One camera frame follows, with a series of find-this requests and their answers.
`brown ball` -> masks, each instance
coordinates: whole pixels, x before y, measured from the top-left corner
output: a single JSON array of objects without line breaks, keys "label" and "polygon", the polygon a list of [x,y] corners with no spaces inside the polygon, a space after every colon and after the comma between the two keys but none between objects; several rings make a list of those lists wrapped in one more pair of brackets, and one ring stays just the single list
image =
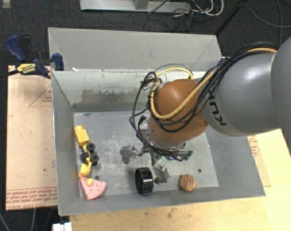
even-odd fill
[{"label": "brown ball", "polygon": [[180,189],[186,192],[191,192],[196,188],[196,182],[194,177],[189,174],[185,174],[180,178]]}]

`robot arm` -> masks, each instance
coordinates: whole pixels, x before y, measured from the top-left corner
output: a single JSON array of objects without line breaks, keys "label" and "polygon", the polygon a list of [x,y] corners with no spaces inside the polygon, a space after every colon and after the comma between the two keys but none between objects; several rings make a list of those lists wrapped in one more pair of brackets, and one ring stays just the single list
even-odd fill
[{"label": "robot arm", "polygon": [[147,103],[148,127],[140,129],[143,117],[135,130],[154,153],[188,158],[185,142],[208,125],[228,136],[282,128],[291,153],[291,38],[278,51],[266,43],[247,46],[199,82],[190,76],[162,83],[153,72],[144,80],[149,82],[156,85]]}]

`gray carpet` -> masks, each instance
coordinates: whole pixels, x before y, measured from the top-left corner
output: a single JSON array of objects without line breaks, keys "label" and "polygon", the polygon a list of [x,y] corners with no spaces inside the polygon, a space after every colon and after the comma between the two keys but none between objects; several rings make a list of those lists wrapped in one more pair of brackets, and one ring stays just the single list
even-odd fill
[{"label": "gray carpet", "polygon": [[[0,74],[6,73],[6,66],[15,64],[16,58],[11,56],[5,47],[5,41],[13,34],[31,35],[34,52],[41,52],[47,59],[48,27],[92,28],[106,30],[173,32],[185,34],[214,34],[226,19],[231,9],[239,0],[224,0],[225,9],[220,16],[208,17],[196,15],[190,21],[174,19],[170,15],[160,13],[126,13],[126,12],[81,12],[80,0],[11,0],[10,9],[3,8],[0,0]],[[291,23],[291,8],[283,0],[279,0],[282,10],[283,24]],[[276,0],[248,0],[247,4],[264,20],[273,24],[280,23],[279,7]],[[268,41],[276,46],[291,36],[291,27],[280,28],[269,26],[258,20],[243,6],[226,28],[218,36],[223,55],[230,55],[244,45],[256,41]],[[0,212],[12,231],[30,230],[33,210],[6,212],[5,201],[5,169],[6,169],[6,115],[7,115],[7,80],[0,80]],[[50,209],[37,210],[34,230],[41,231],[50,214]],[[49,223],[60,222],[57,211],[51,214]],[[6,230],[0,220],[0,231]]]}]

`cardboard sheet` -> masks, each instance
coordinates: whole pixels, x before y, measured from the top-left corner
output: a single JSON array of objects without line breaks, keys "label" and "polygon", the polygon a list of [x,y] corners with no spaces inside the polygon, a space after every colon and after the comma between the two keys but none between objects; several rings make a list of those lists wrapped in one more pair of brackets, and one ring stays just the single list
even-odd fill
[{"label": "cardboard sheet", "polygon": [[8,78],[6,210],[57,205],[51,81]]}]

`pink sponge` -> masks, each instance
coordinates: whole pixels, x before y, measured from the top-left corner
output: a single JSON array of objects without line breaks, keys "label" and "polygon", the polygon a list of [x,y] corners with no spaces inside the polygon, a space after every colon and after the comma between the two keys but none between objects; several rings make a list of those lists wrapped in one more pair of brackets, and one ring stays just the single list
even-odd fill
[{"label": "pink sponge", "polygon": [[107,183],[104,181],[93,180],[83,176],[79,177],[79,181],[87,200],[100,196],[105,191],[107,186]]}]

